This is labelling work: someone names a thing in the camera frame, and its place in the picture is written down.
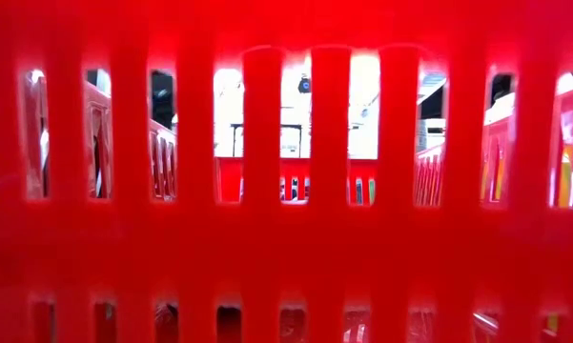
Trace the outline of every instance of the red plastic wall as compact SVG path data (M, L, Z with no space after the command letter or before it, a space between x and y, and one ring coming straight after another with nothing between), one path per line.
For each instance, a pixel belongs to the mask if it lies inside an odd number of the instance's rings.
M283 49L311 47L312 193L307 207L282 207ZM371 208L350 208L343 196L351 47L381 58ZM244 178L255 182L238 207L215 203L212 83L223 57L243 61L246 85ZM411 193L420 57L449 77L433 209L414 207ZM89 65L106 66L113 84L107 201L86 189ZM143 153L149 66L173 65L180 120L195 123L180 126L177 180L195 182L180 182L175 202L153 202ZM519 85L509 201L488 210L478 201L479 157L493 65ZM15 75L31 66L48 80L44 201L24 196ZM215 341L223 302L241 305L243 342L276 342L278 308L292 299L306 304L311 342L340 342L344 306L360 303L371 308L376 342L404 342L416 306L435 309L438 343L469 342L471 312L485 308L501 312L499 342L537 341L539 316L552 311L568 315L563 334L573 342L573 209L546 201L561 71L573 71L573 0L0 1L0 342L32 340L34 298L54 301L59 342L92 342L92 304L103 297L115 299L117 341L128 343L153 341L153 302L164 297L178 299L184 342Z

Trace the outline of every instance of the red plastic grid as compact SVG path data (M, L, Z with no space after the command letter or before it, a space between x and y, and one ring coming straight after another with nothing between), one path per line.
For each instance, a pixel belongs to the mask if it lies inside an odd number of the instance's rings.
M278 201L281 49L313 58L309 206ZM345 204L350 48L379 50L377 200ZM243 55L246 196L215 203L213 75ZM413 206L419 60L447 70L441 206ZM173 203L152 202L149 65L175 61ZM512 194L478 200L489 66L519 76ZM114 198L85 192L81 73L113 81ZM48 80L51 197L24 199L16 75ZM243 340L276 342L278 308L302 299L310 341L338 343L345 304L368 304L371 340L403 342L407 309L436 308L439 343L470 341L471 313L501 312L500 342L538 340L541 313L573 341L573 209L549 209L552 98L573 71L573 1L0 1L0 342L31 340L35 296L52 298L58 340L92 342L92 303L116 299L119 342L153 340L153 300L176 297L181 340L213 342L215 306L236 301Z

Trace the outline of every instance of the red plastic basket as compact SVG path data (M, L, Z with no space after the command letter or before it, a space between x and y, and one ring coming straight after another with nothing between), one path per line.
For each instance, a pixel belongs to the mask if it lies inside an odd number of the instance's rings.
M308 206L280 205L280 73L312 48ZM351 48L381 59L377 201L349 207ZM441 205L414 206L420 59L447 71ZM213 76L243 63L241 205L215 202ZM490 66L518 75L508 202L479 201ZM25 197L17 75L48 80L51 194ZM81 74L113 81L113 198L87 195ZM149 67L175 66L177 200L151 201ZM215 341L217 304L242 309L245 343L278 340L286 301L309 341L342 342L343 309L371 309L373 343L404 342L408 309L436 312L438 343L469 342L471 313L501 314L499 342L539 340L560 313L573 342L573 209L547 198L552 99L573 71L573 1L0 1L0 342L31 342L31 303L50 299L59 342L95 340L93 304L117 304L118 342L154 340L153 303L176 298L182 342Z

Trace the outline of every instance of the bright light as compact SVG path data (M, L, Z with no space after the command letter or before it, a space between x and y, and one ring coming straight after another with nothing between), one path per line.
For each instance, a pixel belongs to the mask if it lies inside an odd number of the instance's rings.
M442 153L442 145L438 145L434 148L429 148L426 152L420 154L420 156L418 156L418 158L440 156L441 153Z
M38 79L41 77L45 77L45 73L40 71L40 70L33 70L31 71L31 82L32 83L36 83L38 82Z
M364 324L358 325L358 332L356 333L356 343L362 343L362 339L364 338Z
M348 331L343 333L343 342L349 342L350 341L350 333L351 332L352 332L352 330L348 329Z
M480 315L480 314L476 314L476 313L473 313L473 315L475 316L475 318L479 319L480 321L489 325L490 327L492 327L494 329L498 328L498 325L496 325L492 320L485 318L484 315Z
M373 54L352 56L350 106L365 106L379 93L379 58Z
M112 86L111 76L102 69L97 70L97 88L106 95L111 96Z
M227 89L243 88L241 72L237 69L219 69L214 75L214 92L221 93Z
M549 206L553 206L555 201L555 168L551 169L551 177L549 177Z
M303 61L303 69L310 73L312 72L312 55L309 53L305 55L305 60Z
M156 133L157 139L165 139L166 142L174 143L174 134L172 132L166 130L157 130Z
M485 112L484 125L489 125L513 114L515 109L515 93L512 92L496 100L494 106Z
M49 156L49 132L47 130L42 130L40 133L40 162L42 168L45 168L47 163L47 157Z
M557 94L564 94L565 92L573 90L573 76L572 73L567 72L560 76L557 80Z
M573 207L573 172L570 176L570 199L568 200L568 206Z

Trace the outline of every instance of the red basket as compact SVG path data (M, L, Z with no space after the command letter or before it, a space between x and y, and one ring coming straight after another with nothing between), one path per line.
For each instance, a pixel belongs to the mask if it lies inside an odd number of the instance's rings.
M280 73L312 48L307 206L279 202ZM379 52L377 200L350 207L351 48ZM446 71L440 206L414 206L420 59ZM215 201L213 76L243 64L247 180ZM82 70L113 83L113 198L87 187ZM479 201L490 66L518 75L508 201ZM51 192L26 197L17 76L48 81ZM181 124L174 202L152 201L149 68L176 70ZM573 1L0 1L0 342L31 342L33 303L54 304L59 342L96 340L113 299L116 340L152 342L154 306L177 299L181 342L216 340L236 303L242 340L279 340L279 309L305 304L309 341L343 341L344 309L370 309L370 342L407 340L409 309L435 313L434 341L472 341L472 313L500 314L499 342L539 341L563 316L573 342L573 208L547 205L557 76L573 71Z

